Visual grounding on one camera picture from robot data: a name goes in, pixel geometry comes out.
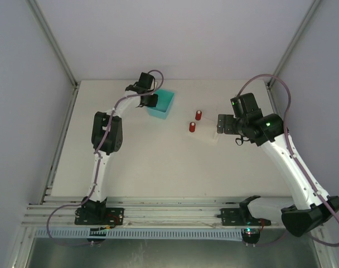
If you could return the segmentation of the teal plastic bin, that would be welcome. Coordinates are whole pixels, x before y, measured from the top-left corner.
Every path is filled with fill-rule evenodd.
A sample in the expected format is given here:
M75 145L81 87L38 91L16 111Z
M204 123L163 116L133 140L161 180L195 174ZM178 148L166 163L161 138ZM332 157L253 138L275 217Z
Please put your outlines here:
M156 91L156 94L158 95L157 105L152 108L148 107L147 112L152 117L166 119L172 107L175 93L169 90L159 89Z

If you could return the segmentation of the white peg fixture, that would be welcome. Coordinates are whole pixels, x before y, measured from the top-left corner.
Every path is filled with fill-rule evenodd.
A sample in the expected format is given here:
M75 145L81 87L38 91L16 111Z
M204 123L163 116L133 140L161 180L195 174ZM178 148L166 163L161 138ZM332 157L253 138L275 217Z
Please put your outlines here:
M217 123L211 119L202 117L200 121L194 120L196 123L196 130L190 133L187 129L187 135L201 142L211 145L216 145L219 140L217 133Z

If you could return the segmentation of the red spring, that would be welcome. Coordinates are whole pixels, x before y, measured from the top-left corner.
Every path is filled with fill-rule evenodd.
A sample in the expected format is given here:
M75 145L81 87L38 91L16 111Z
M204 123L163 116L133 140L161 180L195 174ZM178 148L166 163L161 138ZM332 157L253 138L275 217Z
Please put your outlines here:
M188 131L190 133L194 133L195 130L196 130L196 123L195 122L190 122L189 127L188 127Z
M201 110L197 110L196 114L195 114L195 120L196 121L200 121L202 117L202 111Z

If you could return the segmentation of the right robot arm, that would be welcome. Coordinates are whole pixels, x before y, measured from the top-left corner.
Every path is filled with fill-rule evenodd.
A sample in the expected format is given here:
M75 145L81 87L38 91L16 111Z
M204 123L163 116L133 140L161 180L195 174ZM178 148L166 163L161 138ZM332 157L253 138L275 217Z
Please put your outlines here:
M239 204L244 224L264 219L301 237L331 219L339 211L339 197L324 190L308 170L280 116L264 116L252 93L232 98L231 105L233 114L218 115L217 132L237 136L237 145L249 141L262 149L282 173L291 194L289 198L246 198Z

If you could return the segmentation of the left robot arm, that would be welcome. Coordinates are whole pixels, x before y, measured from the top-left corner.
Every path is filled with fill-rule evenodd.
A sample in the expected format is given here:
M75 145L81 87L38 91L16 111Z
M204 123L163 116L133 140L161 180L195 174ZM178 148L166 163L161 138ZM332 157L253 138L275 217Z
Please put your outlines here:
M107 195L103 191L103 185L111 160L123 143L122 119L132 109L155 107L158 102L156 91L163 82L164 76L159 70L142 72L137 82L126 87L124 95L113 108L106 112L96 112L91 134L95 156L93 182L81 203L81 216L94 221L106 219Z

